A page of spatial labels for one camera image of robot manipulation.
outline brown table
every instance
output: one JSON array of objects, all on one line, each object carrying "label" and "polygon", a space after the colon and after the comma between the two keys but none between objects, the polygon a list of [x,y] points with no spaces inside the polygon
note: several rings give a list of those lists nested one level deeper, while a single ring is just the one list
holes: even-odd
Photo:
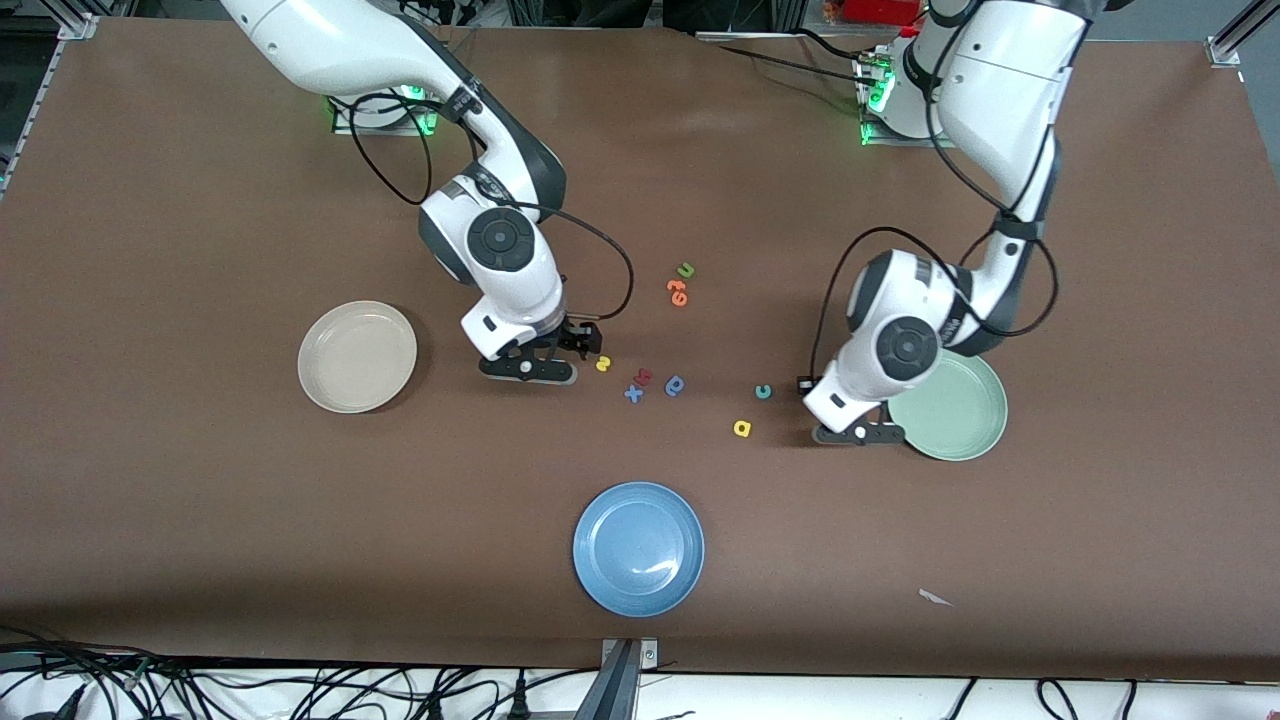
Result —
[{"label": "brown table", "polygon": [[[1085,47],[1050,217],[1061,302],[988,356],[1001,443],[945,464],[814,447],[787,391],[854,233],[899,224],[955,258],[986,227],[932,152],[859,146],[841,81],[672,32],[458,49],[559,154],[567,209],[635,258],[613,369],[483,378],[457,324],[474,291],[317,97],[230,23],[104,20],[0,205],[0,615],[170,653],[572,666],[654,635],[686,670],[1280,675],[1280,193],[1235,73],[1192,44]],[[420,186],[416,140],[369,143]],[[431,143],[440,183],[466,147]],[[617,258],[544,228],[571,306],[614,304]],[[413,315],[421,356],[392,407],[339,416],[296,352],[356,299]],[[687,389],[631,405],[641,366]],[[570,561],[585,505],[637,478],[708,538],[694,594],[643,621]]]}]

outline plug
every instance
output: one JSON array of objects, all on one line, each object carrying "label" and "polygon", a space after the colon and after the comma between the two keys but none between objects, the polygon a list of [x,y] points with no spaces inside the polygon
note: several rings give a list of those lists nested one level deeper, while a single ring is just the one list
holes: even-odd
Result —
[{"label": "plug", "polygon": [[76,720],[76,712],[79,710],[79,698],[84,694],[84,685],[76,688],[72,697],[67,698],[67,702],[58,708],[54,714],[52,720]]},{"label": "plug", "polygon": [[507,720],[529,720],[531,715],[529,700],[525,697],[525,671],[521,670],[516,678],[516,689],[511,693],[511,710],[507,712]]}]

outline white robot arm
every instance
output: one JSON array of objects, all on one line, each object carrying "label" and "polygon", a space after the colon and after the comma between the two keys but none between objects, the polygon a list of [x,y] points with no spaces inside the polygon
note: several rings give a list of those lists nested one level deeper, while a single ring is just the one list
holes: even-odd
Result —
[{"label": "white robot arm", "polygon": [[[804,398],[828,434],[844,433],[884,400],[922,383],[941,348],[978,355],[1000,345],[1001,333],[1012,327],[1057,177],[1052,127],[1075,51],[1103,5],[936,0],[924,31],[910,44],[895,44],[895,77],[906,79],[878,114],[908,137],[928,137],[929,126],[945,128],[996,181],[1002,209],[977,270],[943,269],[901,250],[863,269],[846,313],[852,338]],[[936,102],[924,101],[931,88]],[[927,119],[927,111],[936,117]]]},{"label": "white robot arm", "polygon": [[564,168],[424,28],[364,0],[223,0],[280,73],[321,95],[364,95],[401,85],[447,99],[440,114],[465,126],[484,154],[421,205],[419,234],[453,279],[477,287],[462,328],[486,374],[568,383],[572,365],[512,351],[541,346],[599,352],[594,325],[566,320],[563,283],[538,229],[559,210]]}]

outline green plate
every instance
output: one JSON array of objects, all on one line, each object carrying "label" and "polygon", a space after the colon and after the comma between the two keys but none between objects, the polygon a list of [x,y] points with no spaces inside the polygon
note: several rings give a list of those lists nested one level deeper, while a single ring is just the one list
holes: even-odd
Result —
[{"label": "green plate", "polygon": [[920,387],[890,398],[888,413],[913,447],[959,462],[996,446],[1009,421],[1009,398],[980,357],[942,351],[933,374]]}]

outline blue plate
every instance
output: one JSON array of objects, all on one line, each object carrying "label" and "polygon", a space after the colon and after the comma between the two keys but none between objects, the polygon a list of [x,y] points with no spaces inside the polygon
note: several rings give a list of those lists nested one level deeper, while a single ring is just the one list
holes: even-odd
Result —
[{"label": "blue plate", "polygon": [[602,492],[573,533],[573,568],[595,602],[653,618],[689,597],[703,574],[703,525],[694,509],[654,483]]}]

